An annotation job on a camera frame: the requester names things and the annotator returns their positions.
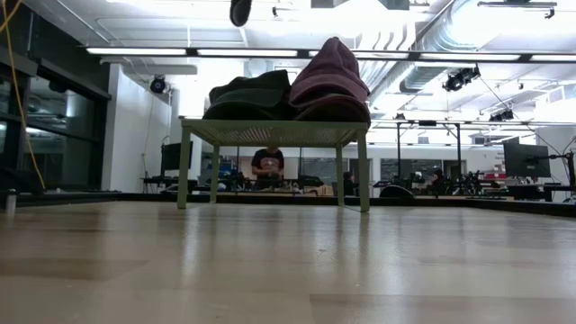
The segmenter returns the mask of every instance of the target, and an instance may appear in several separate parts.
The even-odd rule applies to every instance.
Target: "clothing pile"
[[[326,41],[290,86],[285,70],[239,76],[210,91],[206,120],[366,122],[368,87],[354,54],[338,38]]]

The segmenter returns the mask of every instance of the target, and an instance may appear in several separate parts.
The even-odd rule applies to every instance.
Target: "person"
[[[429,185],[427,189],[435,195],[446,194],[446,181],[442,170],[438,169],[434,171],[432,175],[432,185]]]
[[[350,172],[344,173],[344,195],[356,196],[358,184],[354,183],[354,175]]]
[[[284,175],[284,155],[277,147],[262,148],[252,157],[252,174],[258,187],[274,186]]]

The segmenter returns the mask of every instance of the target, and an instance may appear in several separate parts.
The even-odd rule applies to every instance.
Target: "table top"
[[[355,140],[364,122],[325,121],[205,121],[182,119],[182,127],[202,140],[220,146],[335,148]]]

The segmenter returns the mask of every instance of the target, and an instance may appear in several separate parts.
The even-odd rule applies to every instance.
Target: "yellow cable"
[[[10,14],[8,14],[8,17],[6,17],[6,1],[7,0],[2,0],[3,6],[4,6],[4,22],[2,23],[2,25],[0,25],[0,33],[2,33],[4,31],[4,28],[8,27],[8,23],[12,20],[12,17],[14,17],[16,12],[18,11],[18,8],[22,4],[22,0],[18,0],[16,5],[14,6],[14,9],[12,10],[12,12]]]
[[[10,18],[12,17],[12,15],[14,15],[14,13],[16,12],[16,9],[18,9],[19,4],[20,4],[20,1],[18,1],[18,4],[16,4],[16,7],[14,8],[11,15],[9,16],[8,12],[6,10],[6,1],[3,2],[2,7],[4,9],[5,22],[0,27],[0,32],[2,32],[4,27],[6,28],[6,36],[8,38],[8,53],[10,54],[10,64],[11,64],[11,68],[12,68],[12,78],[14,81],[14,88],[16,89],[16,100],[18,101],[18,108],[20,109],[20,116],[22,117],[22,126],[26,130],[26,115],[24,115],[24,109],[22,107],[22,99],[20,98],[20,89],[18,88],[18,78],[16,77],[16,67],[14,65],[14,54],[12,53],[12,40],[10,37],[10,28],[8,28],[8,23],[10,22]],[[38,175],[38,178],[40,179],[40,183],[42,184],[42,189],[46,190],[46,185],[44,184],[44,179],[42,178],[42,174],[40,173],[40,170],[38,169],[38,164],[36,163],[36,157],[34,156],[34,152],[32,151],[32,144],[30,143],[30,137],[28,136],[28,133],[26,131],[24,132],[24,136],[26,138],[26,143],[28,144],[28,150],[30,151],[32,163],[34,164],[34,169],[36,170],[36,174]]]

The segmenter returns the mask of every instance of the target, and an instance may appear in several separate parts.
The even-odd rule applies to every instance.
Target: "computer monitor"
[[[180,169],[180,143],[165,145],[162,147],[162,176],[164,171]],[[190,157],[188,168],[192,163],[192,142],[190,142]]]
[[[506,176],[551,177],[548,147],[504,143]]]

